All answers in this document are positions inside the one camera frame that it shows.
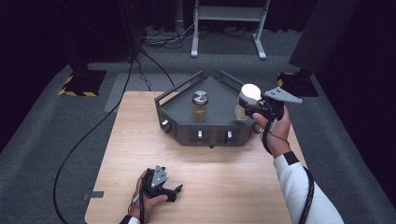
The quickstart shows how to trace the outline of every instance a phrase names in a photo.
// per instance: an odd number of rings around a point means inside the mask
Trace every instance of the gray carpet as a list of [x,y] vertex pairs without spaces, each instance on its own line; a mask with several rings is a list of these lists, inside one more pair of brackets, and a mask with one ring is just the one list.
[[[179,49],[145,50],[175,80],[198,70],[210,74],[225,70],[244,82],[269,90],[276,86],[278,72],[298,69],[288,64],[298,37],[294,32],[264,32],[266,61],[256,55],[249,34],[240,38],[219,34],[202,37],[196,59],[190,57],[191,39],[186,39]],[[171,87],[155,63],[142,54],[138,60],[153,91]],[[125,61],[90,64],[91,69],[107,70],[98,97],[58,96],[71,72],[69,67],[44,89],[0,154],[0,223],[61,222],[52,204],[54,178],[73,146],[107,114],[117,94],[120,96],[122,80],[129,71]],[[304,98],[302,105],[288,106],[305,160],[316,181],[345,223],[396,223],[394,207],[365,166],[318,82],[314,77],[312,80],[319,97]],[[146,90],[136,63],[130,82],[128,89]],[[116,116],[111,114],[82,141],[61,173],[57,198],[69,223],[84,223],[88,201],[82,197],[93,189]]]

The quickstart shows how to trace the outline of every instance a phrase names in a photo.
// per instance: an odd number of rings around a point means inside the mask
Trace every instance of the white metal stand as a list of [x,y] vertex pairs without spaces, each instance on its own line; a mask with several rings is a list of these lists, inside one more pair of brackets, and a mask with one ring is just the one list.
[[262,42],[262,28],[264,26],[265,18],[267,17],[270,0],[265,1],[264,7],[211,7],[199,6],[199,0],[195,0],[194,10],[194,36],[192,40],[191,57],[198,56],[198,21],[212,20],[212,21],[259,21],[259,28],[257,34],[253,34],[253,41],[256,45],[259,57],[262,60],[266,59]]

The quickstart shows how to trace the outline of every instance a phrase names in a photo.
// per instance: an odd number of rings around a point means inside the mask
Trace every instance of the hand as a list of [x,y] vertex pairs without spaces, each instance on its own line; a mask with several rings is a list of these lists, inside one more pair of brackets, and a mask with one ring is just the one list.
[[[272,134],[267,134],[267,145],[274,158],[291,151],[289,143],[287,142],[291,124],[290,115],[289,110],[285,106],[284,110],[285,113],[282,120],[276,124]],[[253,118],[262,128],[265,128],[267,125],[268,119],[263,115],[255,113],[253,114]]]
[[[136,197],[136,195],[139,194],[142,178],[145,176],[146,172],[147,171],[143,172],[143,174],[137,179],[136,190],[134,191],[134,197]],[[143,194],[143,200],[145,205],[145,220],[146,220],[149,219],[149,213],[152,211],[152,209],[158,204],[166,202],[166,200],[168,200],[168,196],[160,195],[155,198],[149,199],[145,194]],[[140,199],[137,200],[136,203],[131,203],[131,207],[128,212],[128,215],[140,219]]]

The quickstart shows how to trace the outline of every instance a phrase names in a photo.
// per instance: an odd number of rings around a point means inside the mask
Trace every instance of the gray box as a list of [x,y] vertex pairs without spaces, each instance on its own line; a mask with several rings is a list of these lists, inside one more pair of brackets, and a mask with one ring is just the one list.
[[[243,85],[224,71],[218,76],[197,72],[154,99],[160,127],[184,146],[244,145],[254,131],[255,121],[251,118],[238,120],[233,115]],[[192,118],[192,96],[196,91],[208,94],[208,109],[203,122]]]

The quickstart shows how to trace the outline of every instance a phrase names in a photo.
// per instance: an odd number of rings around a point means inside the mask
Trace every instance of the black stand base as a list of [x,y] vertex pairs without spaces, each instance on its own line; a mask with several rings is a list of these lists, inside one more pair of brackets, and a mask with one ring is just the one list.
[[88,70],[85,74],[73,72],[64,83],[59,95],[98,96],[106,71]]
[[318,97],[318,92],[309,77],[297,73],[279,73],[277,85],[294,96]]

